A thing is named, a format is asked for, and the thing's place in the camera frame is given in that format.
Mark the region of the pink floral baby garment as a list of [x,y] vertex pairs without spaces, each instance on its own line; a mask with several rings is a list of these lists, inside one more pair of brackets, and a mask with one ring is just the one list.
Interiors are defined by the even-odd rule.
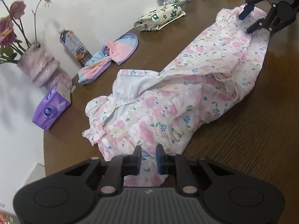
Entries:
[[195,131],[240,102],[253,89],[262,69],[270,34],[247,28],[266,13],[255,8],[222,9],[162,71],[122,69],[109,96],[87,103],[90,127],[83,132],[105,160],[142,148],[140,174],[126,176],[126,187],[157,187],[156,146],[181,154]]

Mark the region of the purple tissue pack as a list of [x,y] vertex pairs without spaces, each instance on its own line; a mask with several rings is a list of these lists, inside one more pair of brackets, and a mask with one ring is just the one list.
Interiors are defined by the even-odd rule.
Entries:
[[39,103],[32,122],[41,129],[48,130],[70,105],[70,90],[58,82]]

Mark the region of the floral cream fabric pouch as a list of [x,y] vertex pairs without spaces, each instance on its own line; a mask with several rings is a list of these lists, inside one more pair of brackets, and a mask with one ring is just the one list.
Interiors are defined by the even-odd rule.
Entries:
[[160,6],[140,17],[134,23],[134,28],[139,31],[158,31],[185,15],[186,13],[177,3]]

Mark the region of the pink blue towel cap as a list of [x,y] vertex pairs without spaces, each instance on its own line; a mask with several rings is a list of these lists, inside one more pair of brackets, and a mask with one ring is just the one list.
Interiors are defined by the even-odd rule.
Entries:
[[120,66],[137,49],[138,38],[133,33],[126,33],[116,41],[107,42],[100,51],[95,53],[78,72],[78,84],[90,84],[97,79],[111,63]]

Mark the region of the plastic drink bottle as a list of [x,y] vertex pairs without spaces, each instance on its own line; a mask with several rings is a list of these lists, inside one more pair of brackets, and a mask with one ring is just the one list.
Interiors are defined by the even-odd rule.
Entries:
[[92,58],[91,53],[72,30],[64,27],[58,29],[61,44],[79,62],[82,67]]

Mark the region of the purple knitted vase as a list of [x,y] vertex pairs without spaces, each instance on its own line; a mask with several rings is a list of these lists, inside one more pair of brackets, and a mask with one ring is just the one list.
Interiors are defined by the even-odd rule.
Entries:
[[41,44],[33,43],[21,56],[17,67],[38,88],[50,90],[57,83],[71,89],[71,78],[60,68],[60,62]]

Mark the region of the dried rose bouquet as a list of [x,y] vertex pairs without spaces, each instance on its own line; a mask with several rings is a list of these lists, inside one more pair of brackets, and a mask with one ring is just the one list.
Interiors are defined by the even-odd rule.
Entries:
[[1,64],[17,64],[20,58],[27,52],[27,49],[22,46],[22,43],[25,43],[28,48],[32,46],[40,47],[37,40],[36,14],[41,2],[44,2],[45,6],[48,7],[52,1],[39,0],[36,8],[31,11],[34,23],[34,42],[32,43],[25,34],[21,20],[25,14],[25,2],[15,1],[10,6],[7,6],[4,0],[1,0],[1,2],[8,12],[6,17],[1,17]]

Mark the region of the white wall heater panel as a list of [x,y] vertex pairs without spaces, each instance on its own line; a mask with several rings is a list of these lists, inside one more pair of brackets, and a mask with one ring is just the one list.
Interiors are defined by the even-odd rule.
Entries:
[[41,180],[46,177],[45,167],[39,163],[37,163],[34,168],[31,170],[29,175],[27,176],[24,186],[29,185],[35,181]]

